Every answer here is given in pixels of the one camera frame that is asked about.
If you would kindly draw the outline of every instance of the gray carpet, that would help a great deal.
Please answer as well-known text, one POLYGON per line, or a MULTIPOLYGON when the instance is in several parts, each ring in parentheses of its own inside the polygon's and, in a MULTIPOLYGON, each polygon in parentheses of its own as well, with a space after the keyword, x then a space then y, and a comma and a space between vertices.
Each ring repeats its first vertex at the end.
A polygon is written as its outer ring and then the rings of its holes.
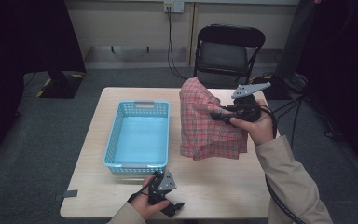
MULTIPOLYGON (((191 77, 190 68, 178 70, 191 77)), ((47 79, 45 73, 24 77, 20 115, 0 146, 0 223, 104 223, 107 220, 64 219, 61 202, 55 201, 67 189, 103 88, 179 88, 185 80, 169 68, 89 70, 74 99, 35 97, 47 79)), ((210 82, 233 85, 221 77, 210 82)), ((287 102, 268 100, 272 109, 287 102)), ((294 108, 279 123, 280 133, 289 139, 295 114, 294 108)), ((304 102, 296 119, 294 154, 318 184, 332 219, 358 223, 358 160, 345 141, 325 137, 327 130, 324 119, 304 102)))

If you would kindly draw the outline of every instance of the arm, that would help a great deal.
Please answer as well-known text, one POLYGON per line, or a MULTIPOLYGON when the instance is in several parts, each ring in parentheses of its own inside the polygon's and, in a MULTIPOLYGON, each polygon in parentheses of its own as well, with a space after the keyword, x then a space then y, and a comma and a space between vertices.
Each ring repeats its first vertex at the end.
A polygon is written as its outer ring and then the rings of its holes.
MULTIPOLYGON (((148 176, 143 183, 145 186, 154 176, 148 176)), ((145 224, 145 220, 150 218, 153 214, 166 208, 170 202, 168 200, 150 205, 148 202, 148 188, 143 190, 132 200, 131 203, 125 203, 115 216, 109 221, 109 224, 127 223, 127 224, 145 224)))
MULTIPOLYGON (((231 119, 231 123, 249 133, 255 142, 255 152, 271 187, 295 215, 306 223, 332 223, 327 208, 319 199, 316 183, 297 162, 285 137, 273 139, 272 119, 262 113, 260 120, 247 122, 231 119)), ((269 223, 293 223, 271 201, 268 211, 269 223)))

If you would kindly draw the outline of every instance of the chair backrest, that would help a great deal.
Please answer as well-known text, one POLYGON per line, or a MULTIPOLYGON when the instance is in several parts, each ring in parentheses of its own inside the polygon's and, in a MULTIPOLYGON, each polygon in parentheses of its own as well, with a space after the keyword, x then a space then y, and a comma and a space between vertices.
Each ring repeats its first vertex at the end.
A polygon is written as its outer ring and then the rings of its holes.
POLYGON ((196 64, 193 77, 197 71, 222 75, 249 77, 255 62, 255 56, 264 45, 266 38, 256 28, 212 24, 202 28, 198 35, 196 64), (247 48, 254 49, 248 59, 247 48))

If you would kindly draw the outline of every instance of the hand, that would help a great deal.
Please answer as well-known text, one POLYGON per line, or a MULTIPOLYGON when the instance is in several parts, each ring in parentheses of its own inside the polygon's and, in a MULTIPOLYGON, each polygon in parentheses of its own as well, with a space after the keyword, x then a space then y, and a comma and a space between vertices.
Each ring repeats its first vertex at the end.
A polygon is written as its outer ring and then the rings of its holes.
MULTIPOLYGON (((256 100, 260 105, 266 105, 264 100, 256 100)), ((272 119, 271 117, 265 113, 261 112, 261 117, 256 122, 248 122, 242 119, 231 118, 230 122, 241 129, 244 129, 249 133, 252 140, 255 142, 255 146, 266 143, 272 139, 273 137, 273 129, 272 129, 272 119)))
MULTIPOLYGON (((143 186, 145 186, 153 177, 154 175, 148 176, 144 180, 143 186)), ((143 194, 139 194, 138 197, 133 199, 131 202, 132 207, 135 208, 136 211, 138 211, 138 213, 144 218, 144 220, 147 220, 153 214, 166 208, 170 204, 168 200, 165 200, 154 205, 150 205, 148 202, 148 193, 149 188, 144 189, 143 194)))

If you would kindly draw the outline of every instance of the cloth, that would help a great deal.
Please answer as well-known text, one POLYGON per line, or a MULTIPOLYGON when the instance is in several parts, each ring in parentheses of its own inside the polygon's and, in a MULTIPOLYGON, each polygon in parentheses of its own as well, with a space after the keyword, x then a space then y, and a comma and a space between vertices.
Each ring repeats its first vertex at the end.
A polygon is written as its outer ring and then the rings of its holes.
POLYGON ((196 77, 188 79, 179 93, 182 144, 180 154, 200 161, 209 157, 238 159, 247 152, 248 133, 224 121, 212 120, 210 113, 232 113, 220 108, 196 77))
MULTIPOLYGON (((316 183, 293 157, 285 136, 257 146, 255 153, 275 193, 294 214, 305 223, 333 223, 319 198, 316 183)), ((139 216, 126 203, 109 223, 144 224, 144 220, 136 218, 139 216)), ((271 200, 268 223, 292 224, 293 221, 271 200)))

